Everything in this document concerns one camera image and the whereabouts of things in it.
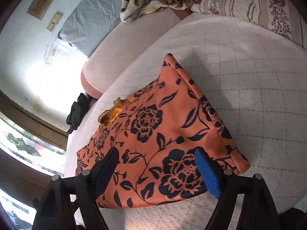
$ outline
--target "orange garment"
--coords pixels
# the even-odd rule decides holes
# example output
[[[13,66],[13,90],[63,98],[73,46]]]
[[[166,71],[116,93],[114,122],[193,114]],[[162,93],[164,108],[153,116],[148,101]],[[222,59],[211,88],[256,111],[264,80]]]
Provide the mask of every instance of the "orange garment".
[[[250,167],[207,98],[171,54],[165,56],[158,79],[129,100],[77,152],[79,174],[111,147],[119,150],[120,164],[97,199],[99,207],[146,207],[206,192],[194,161],[197,146],[236,174]]]

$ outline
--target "white bedsheet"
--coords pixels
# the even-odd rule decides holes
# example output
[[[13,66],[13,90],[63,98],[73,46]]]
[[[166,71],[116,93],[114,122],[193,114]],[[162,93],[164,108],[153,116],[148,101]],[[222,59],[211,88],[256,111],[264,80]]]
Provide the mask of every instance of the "white bedsheet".
[[[307,51],[252,23],[193,13],[149,47],[87,113],[68,138],[65,176],[73,176],[76,151],[90,140],[101,112],[154,80],[172,53],[216,109],[239,150],[261,173],[277,210],[307,193]],[[217,200],[208,193],[173,204],[102,209],[110,229],[204,229]],[[242,197],[229,229],[235,229]]]

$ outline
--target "metal screw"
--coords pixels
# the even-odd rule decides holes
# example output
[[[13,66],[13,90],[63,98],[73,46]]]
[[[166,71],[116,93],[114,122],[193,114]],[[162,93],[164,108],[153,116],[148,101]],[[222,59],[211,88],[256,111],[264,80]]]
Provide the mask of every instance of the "metal screw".
[[[255,175],[255,177],[256,177],[257,179],[259,179],[259,180],[263,178],[262,175],[259,174],[259,173],[257,173],[257,174]]]
[[[87,176],[90,174],[90,172],[91,172],[90,170],[83,170],[82,175]]]
[[[59,179],[59,175],[54,175],[54,176],[52,177],[52,180],[53,180],[53,181],[56,181],[57,179]]]
[[[232,171],[231,171],[231,170],[224,170],[224,174],[225,174],[225,175],[231,175],[231,174],[232,174]]]

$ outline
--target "blue gripper pad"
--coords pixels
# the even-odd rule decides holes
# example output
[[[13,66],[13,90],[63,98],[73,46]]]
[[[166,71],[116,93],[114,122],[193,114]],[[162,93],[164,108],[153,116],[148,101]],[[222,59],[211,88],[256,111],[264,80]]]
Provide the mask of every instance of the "blue gripper pad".
[[[204,182],[208,188],[210,194],[213,194],[217,199],[222,196],[221,184],[219,179],[219,170],[215,170],[210,163],[214,162],[210,159],[207,153],[203,149],[196,149],[195,164],[204,179]]]

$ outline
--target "glass panel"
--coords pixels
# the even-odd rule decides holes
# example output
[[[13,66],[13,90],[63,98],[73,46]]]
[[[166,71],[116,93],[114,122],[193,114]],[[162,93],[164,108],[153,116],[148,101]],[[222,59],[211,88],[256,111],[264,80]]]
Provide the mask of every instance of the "glass panel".
[[[36,210],[9,196],[0,189],[0,202],[17,230],[31,230]]]
[[[0,114],[1,149],[35,170],[50,176],[64,176],[64,150],[35,137],[16,124],[7,124],[2,120],[2,115]]]

